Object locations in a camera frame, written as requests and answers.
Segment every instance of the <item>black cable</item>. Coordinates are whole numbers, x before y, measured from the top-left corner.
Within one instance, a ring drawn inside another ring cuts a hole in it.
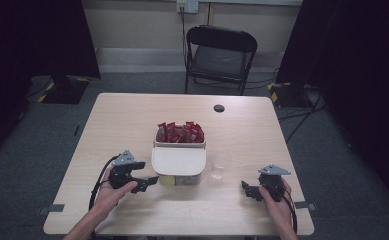
[[[294,114],[294,113],[301,112],[301,111],[306,111],[306,110],[307,110],[307,112],[302,112],[302,113],[300,113],[300,114],[292,115],[292,114]],[[286,119],[288,119],[288,118],[304,116],[304,115],[306,115],[306,114],[308,114],[308,113],[309,113],[309,109],[307,109],[307,108],[294,109],[293,111],[291,111],[291,112],[285,114],[284,117],[278,118],[278,121],[279,121],[280,123],[282,123],[284,120],[286,120]]]
[[[318,112],[322,109],[324,109],[326,107],[326,104],[324,104],[323,106],[321,106],[320,108],[317,108],[313,111],[314,112]],[[294,117],[300,117],[300,116],[304,116],[304,115],[307,115],[310,113],[310,111],[306,112],[306,113],[300,113],[300,114],[296,114],[296,115],[291,115],[289,116],[290,114],[294,113],[294,112],[298,112],[298,111],[304,111],[304,110],[308,110],[308,109],[305,109],[305,108],[302,108],[302,109],[298,109],[298,110],[294,110],[293,112],[291,113],[288,113],[285,117],[281,117],[281,118],[278,118],[278,121],[281,123],[283,122],[284,120],[288,119],[288,118],[294,118]]]
[[[207,25],[209,25],[210,22],[210,9],[212,8],[212,3],[209,2],[209,7],[207,9]]]
[[[88,211],[91,210],[91,208],[94,206],[94,202],[95,202],[95,197],[97,196],[97,192],[98,192],[98,189],[100,188],[101,184],[103,184],[104,182],[107,182],[108,180],[105,180],[103,182],[101,182],[101,179],[104,175],[104,172],[106,171],[107,167],[109,166],[109,164],[115,160],[117,157],[119,157],[119,155],[117,156],[114,156],[112,157],[109,161],[107,161],[107,163],[104,165],[103,167],[103,170],[101,170],[101,173],[100,173],[100,176],[98,177],[98,180],[97,182],[95,183],[95,186],[94,186],[94,189],[91,191],[91,198],[89,200],[89,206],[88,206]],[[91,233],[91,240],[96,240],[97,239],[97,235],[95,234],[95,229],[92,231]]]
[[[185,9],[183,7],[179,8],[181,13],[182,20],[182,54],[184,56],[184,66],[187,68],[187,43],[185,40]]]
[[[288,136],[288,138],[285,140],[285,143],[288,143],[288,141],[290,141],[291,137],[294,135],[294,133],[297,131],[297,129],[303,124],[304,121],[306,121],[306,119],[312,115],[313,112],[315,112],[316,110],[316,106],[318,105],[319,103],[319,100],[321,99],[322,97],[322,92],[319,93],[319,97],[318,97],[318,100],[316,100],[315,104],[313,104],[313,108],[312,110],[310,110],[306,116],[300,121],[300,123],[296,126],[296,128],[294,129],[293,132],[291,132],[290,136]]]
[[[286,193],[288,193],[288,196],[290,196],[291,201],[288,201],[288,199],[284,195],[282,195],[282,198],[288,204],[288,207],[290,207],[291,217],[293,218],[293,230],[297,234],[297,215],[296,215],[296,209],[294,207],[293,198],[291,197],[291,194],[287,191],[287,189],[284,188],[284,190]]]

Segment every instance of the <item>gray carpet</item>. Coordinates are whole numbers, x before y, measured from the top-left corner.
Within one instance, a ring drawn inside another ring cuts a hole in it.
[[[251,73],[249,81],[272,78],[273,73]],[[34,78],[31,92],[47,80]],[[264,85],[247,84],[251,89],[245,95],[269,96]],[[227,87],[191,83],[189,92],[237,95]],[[0,239],[61,239],[43,233],[46,216],[39,209],[53,203],[98,94],[183,91],[182,72],[104,73],[89,84],[78,105],[42,104],[35,102],[39,94],[30,97],[23,120],[0,146]],[[276,112],[287,138],[303,116],[287,117],[307,110]],[[287,145],[305,198],[317,206],[311,212],[315,233],[300,239],[389,239],[389,193],[351,144],[326,108],[311,114],[290,138]]]

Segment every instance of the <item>chair seat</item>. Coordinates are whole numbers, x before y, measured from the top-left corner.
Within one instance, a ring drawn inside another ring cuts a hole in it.
[[[191,71],[242,80],[246,64],[245,55],[243,52],[199,46]]]

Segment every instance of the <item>forearm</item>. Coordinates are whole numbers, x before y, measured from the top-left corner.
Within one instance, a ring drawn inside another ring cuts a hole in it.
[[[279,233],[281,240],[297,240],[297,234],[294,232],[294,229],[289,224],[284,226],[276,226],[276,230]]]
[[[101,211],[98,208],[94,207],[82,217],[82,219],[72,228],[72,230],[70,230],[70,232],[63,239],[88,239],[88,237],[98,226],[98,224],[100,224],[106,218],[107,214],[105,214],[104,211]]]

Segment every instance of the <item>chair backrest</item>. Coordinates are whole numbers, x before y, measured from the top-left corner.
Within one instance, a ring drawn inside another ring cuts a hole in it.
[[[253,54],[257,49],[257,41],[249,33],[210,25],[188,30],[187,43]]]

